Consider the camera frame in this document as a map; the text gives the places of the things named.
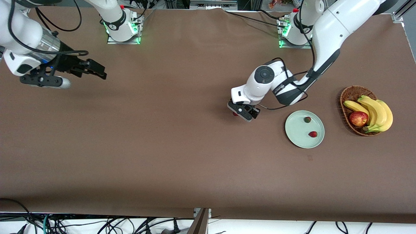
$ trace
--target bunch of bananas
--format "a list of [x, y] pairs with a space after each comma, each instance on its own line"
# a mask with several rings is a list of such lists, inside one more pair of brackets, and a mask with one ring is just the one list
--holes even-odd
[[384, 132], [393, 124], [393, 113], [389, 106], [381, 100], [373, 100], [368, 96], [362, 95], [358, 99], [358, 104], [353, 101], [345, 101], [344, 106], [353, 111], [362, 111], [369, 116], [367, 126], [363, 130], [368, 132]]

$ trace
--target mounting plate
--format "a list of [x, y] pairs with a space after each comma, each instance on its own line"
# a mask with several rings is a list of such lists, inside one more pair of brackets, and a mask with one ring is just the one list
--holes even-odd
[[289, 15], [285, 15], [280, 17], [278, 20], [276, 20], [277, 25], [283, 25], [285, 28], [278, 27], [277, 28], [277, 34], [279, 35], [279, 48], [295, 48], [295, 49], [309, 49], [310, 45], [309, 43], [306, 43], [304, 45], [294, 45], [290, 43], [285, 37], [283, 37], [283, 34], [287, 33], [290, 29], [290, 17]]

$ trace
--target red apple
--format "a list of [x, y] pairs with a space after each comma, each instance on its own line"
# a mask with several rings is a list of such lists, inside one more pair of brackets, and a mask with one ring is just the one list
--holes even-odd
[[368, 115], [362, 111], [356, 111], [349, 116], [349, 120], [355, 126], [361, 127], [367, 123]]

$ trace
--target metal frame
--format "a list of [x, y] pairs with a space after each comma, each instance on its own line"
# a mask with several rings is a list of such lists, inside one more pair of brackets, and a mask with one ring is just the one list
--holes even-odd
[[176, 6], [176, 0], [166, 0], [165, 4], [166, 4], [167, 9], [176, 9], [176, 8], [178, 8]]
[[263, 0], [250, 0], [252, 2], [251, 10], [259, 10], [261, 9], [261, 5], [263, 4]]
[[201, 208], [186, 234], [206, 234], [210, 215], [209, 208]]
[[209, 10], [221, 8], [223, 10], [238, 10], [237, 0], [190, 0], [189, 9]]
[[395, 23], [401, 23], [403, 22], [403, 16], [409, 12], [412, 7], [416, 5], [416, 0], [407, 0], [403, 5], [401, 5], [397, 11], [393, 12], [391, 15], [391, 18], [393, 19], [393, 22]]

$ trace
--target fruit basket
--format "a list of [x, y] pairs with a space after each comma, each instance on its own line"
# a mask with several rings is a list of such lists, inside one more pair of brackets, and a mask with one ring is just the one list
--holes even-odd
[[360, 136], [371, 137], [371, 136], [378, 135], [380, 134], [380, 132], [365, 133], [365, 131], [363, 130], [363, 127], [357, 127], [349, 121], [349, 115], [354, 111], [350, 110], [349, 108], [346, 108], [343, 105], [343, 103], [347, 100], [357, 102], [357, 100], [360, 98], [361, 95], [366, 95], [373, 100], [377, 100], [377, 96], [373, 92], [371, 92], [369, 89], [364, 88], [362, 86], [350, 86], [350, 87], [345, 88], [342, 91], [341, 96], [339, 98], [339, 104], [340, 104], [339, 110], [341, 114], [344, 116], [343, 122], [345, 125], [349, 127], [350, 130], [352, 130], [352, 132]]

